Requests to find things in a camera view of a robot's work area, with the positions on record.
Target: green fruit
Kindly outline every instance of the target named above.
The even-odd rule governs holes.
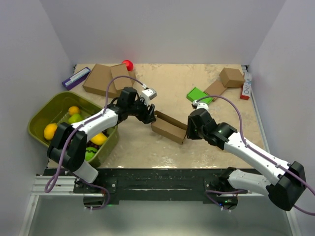
[[[83,118],[80,114],[74,114],[68,119],[69,124],[73,124],[80,121],[83,121]]]
[[[87,147],[87,149],[85,149],[85,160],[89,161],[91,160],[95,154],[97,153],[97,149],[94,147]]]

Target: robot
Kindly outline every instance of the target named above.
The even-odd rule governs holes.
[[[89,165],[84,157],[86,143],[91,137],[118,125],[128,116],[135,116],[144,124],[156,120],[155,106],[150,104],[150,101],[157,96],[157,93],[146,85],[143,88],[140,95],[134,88],[124,88],[118,98],[115,98],[99,113],[88,118],[89,122],[84,120],[71,125],[61,123],[58,126],[47,156],[59,163],[65,142],[69,135],[74,133],[66,153],[63,153],[62,166],[83,181],[83,183],[76,182],[78,184],[74,187],[75,193],[99,192],[94,188],[95,185],[99,185],[106,187],[108,193],[111,194],[110,204],[118,204],[120,200],[212,203],[206,198],[205,193],[210,194],[217,201],[232,204],[233,198],[220,199],[220,194],[229,191],[239,193],[251,191],[268,196],[277,207],[283,210],[292,209],[306,187],[289,173],[294,173],[305,181],[304,167],[296,161],[290,164],[267,153],[227,123],[217,124],[209,114],[207,104],[200,101],[194,101],[192,104],[195,110],[188,116],[187,138],[205,140],[210,145],[243,159],[257,171],[244,172],[231,167],[223,170],[96,170]],[[85,203],[90,202],[90,206],[93,206],[92,202],[95,203],[98,200],[102,202],[100,199],[95,199],[86,199]]]

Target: red and white box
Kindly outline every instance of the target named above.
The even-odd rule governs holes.
[[[244,73],[245,83],[242,85],[241,99],[248,100],[251,97],[252,75],[249,72]]]

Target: metal frame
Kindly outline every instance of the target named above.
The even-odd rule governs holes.
[[[262,136],[264,148],[267,152],[270,152],[269,146],[267,143],[267,139],[266,139],[266,135],[265,135],[265,131],[264,131],[263,126],[262,126],[262,122],[260,119],[259,111],[257,109],[257,104],[256,104],[256,100],[255,100],[255,96],[254,96],[253,92],[251,95],[251,102],[252,102],[252,105],[254,107],[254,111],[255,111],[256,119],[257,119],[258,126],[260,129],[260,133]],[[28,236],[29,235],[29,231],[31,228],[31,224],[32,224],[32,220],[33,220],[33,217],[35,214],[35,210],[37,207],[39,196],[42,196],[42,195],[45,195],[45,196],[47,196],[47,195],[51,195],[51,196],[71,196],[71,195],[72,196],[83,196],[83,195],[84,196],[102,196],[102,194],[98,194],[98,193],[95,193],[95,194],[75,194],[75,193],[73,193],[74,180],[75,180],[74,177],[59,177],[55,188],[50,193],[46,194],[44,192],[44,188],[45,188],[45,184],[47,183],[49,178],[50,177],[47,177],[47,176],[37,176],[36,177],[35,183],[33,185],[33,189],[31,192],[30,200],[29,200],[29,203],[27,206],[27,210],[26,210],[26,213],[24,216],[24,220],[23,220],[23,223],[21,226],[19,236]],[[248,192],[248,195],[252,196],[252,197],[258,196],[258,194],[251,193],[251,192]],[[287,211],[286,215],[288,218],[289,225],[291,227],[292,235],[293,236],[300,236],[301,230],[300,230],[300,227],[299,227],[298,222],[297,222],[297,216],[295,214],[295,211],[294,210]]]

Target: purple and white box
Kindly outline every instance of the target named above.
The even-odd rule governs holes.
[[[80,70],[79,72],[70,76],[68,79],[64,80],[62,82],[62,85],[67,90],[70,90],[70,89],[74,88],[75,86],[77,86],[82,81],[84,81],[88,77],[90,71],[91,71],[91,69],[89,69],[88,67],[85,67],[82,70]]]

